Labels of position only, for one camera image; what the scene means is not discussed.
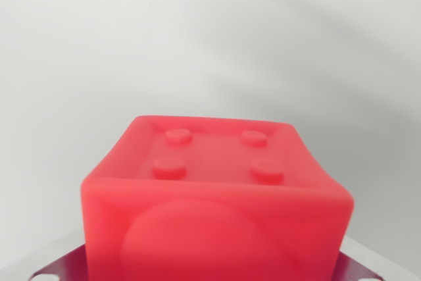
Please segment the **black-padded silver gripper left finger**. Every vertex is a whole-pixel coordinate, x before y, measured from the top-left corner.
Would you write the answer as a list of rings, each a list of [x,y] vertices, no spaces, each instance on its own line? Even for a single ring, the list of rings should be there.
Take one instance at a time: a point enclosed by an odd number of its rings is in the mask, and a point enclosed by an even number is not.
[[[29,280],[88,280],[84,234],[81,230],[70,233],[52,246],[52,259],[29,277]]]

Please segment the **black-padded silver gripper right finger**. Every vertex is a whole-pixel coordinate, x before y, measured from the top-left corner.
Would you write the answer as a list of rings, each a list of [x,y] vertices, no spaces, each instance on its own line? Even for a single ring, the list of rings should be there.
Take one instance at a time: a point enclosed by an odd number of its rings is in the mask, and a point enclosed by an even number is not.
[[[375,251],[345,236],[332,280],[396,280],[394,264]]]

